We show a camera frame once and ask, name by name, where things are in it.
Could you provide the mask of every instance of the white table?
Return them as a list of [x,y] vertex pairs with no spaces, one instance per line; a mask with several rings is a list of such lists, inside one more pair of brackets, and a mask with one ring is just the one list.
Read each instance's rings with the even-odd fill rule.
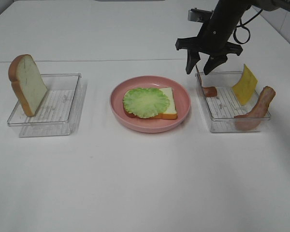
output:
[[[25,53],[39,61],[186,59],[185,50],[176,50],[176,39],[196,36],[201,28],[187,20],[188,10],[211,11],[216,3],[16,1],[0,15],[0,62]],[[255,13],[248,10],[243,21]],[[290,44],[261,16],[248,27],[251,41],[241,56],[290,57]],[[246,36],[239,30],[239,38]]]
[[[17,138],[6,120],[16,102],[0,63],[0,232],[290,232],[290,58],[245,62],[272,86],[269,130],[212,134],[184,60],[38,62],[41,73],[87,80],[79,130]],[[191,112],[177,128],[135,132],[115,119],[120,82],[161,75],[182,84]]]

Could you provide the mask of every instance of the bread slice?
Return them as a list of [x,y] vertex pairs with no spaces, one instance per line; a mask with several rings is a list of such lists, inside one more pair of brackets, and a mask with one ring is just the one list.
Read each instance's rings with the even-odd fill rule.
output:
[[25,114],[34,116],[47,88],[32,56],[17,56],[10,64],[8,75]]
[[[176,111],[176,107],[175,107],[175,102],[174,102],[174,97],[173,97],[173,90],[171,87],[166,87],[166,88],[160,88],[160,90],[168,97],[168,99],[170,100],[170,105],[169,107],[166,109],[166,111],[164,111],[163,113],[160,113],[154,117],[149,117],[146,119],[177,119],[177,111]],[[137,117],[138,116],[129,113],[128,111],[125,110],[124,111],[126,113],[126,115],[128,117]]]

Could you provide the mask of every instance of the pink plate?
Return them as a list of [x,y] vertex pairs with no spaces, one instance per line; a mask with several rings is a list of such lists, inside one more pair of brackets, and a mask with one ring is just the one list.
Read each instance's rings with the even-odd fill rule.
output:
[[[171,87],[177,110],[177,119],[141,119],[128,117],[124,112],[122,99],[129,89],[138,87]],[[110,104],[115,117],[124,126],[135,131],[158,133],[178,126],[186,118],[190,110],[190,96],[184,87],[171,79],[161,76],[139,76],[119,84],[110,96]]]

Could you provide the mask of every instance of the sandwich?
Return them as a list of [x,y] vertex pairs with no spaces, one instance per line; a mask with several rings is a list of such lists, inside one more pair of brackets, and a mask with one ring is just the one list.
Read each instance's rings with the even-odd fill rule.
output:
[[177,119],[171,87],[130,89],[123,97],[123,108],[128,117]]

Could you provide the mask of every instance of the transparent tray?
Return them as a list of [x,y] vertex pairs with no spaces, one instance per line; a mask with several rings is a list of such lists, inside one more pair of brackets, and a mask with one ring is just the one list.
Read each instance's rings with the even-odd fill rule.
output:
[[41,74],[47,93],[33,117],[16,103],[7,124],[19,137],[69,135],[80,121],[86,88],[81,74]]
[[[259,95],[255,91],[246,105],[241,105],[233,90],[241,78],[242,72],[212,72],[204,75],[203,72],[196,73],[197,91],[201,99],[202,108],[205,114],[206,123],[210,132],[252,132],[266,129],[266,122],[271,119],[269,112],[261,118],[234,118],[236,115],[244,115],[251,111],[257,103]],[[216,97],[206,97],[203,87],[215,86]],[[243,130],[239,129],[239,124],[256,125],[257,127]]]

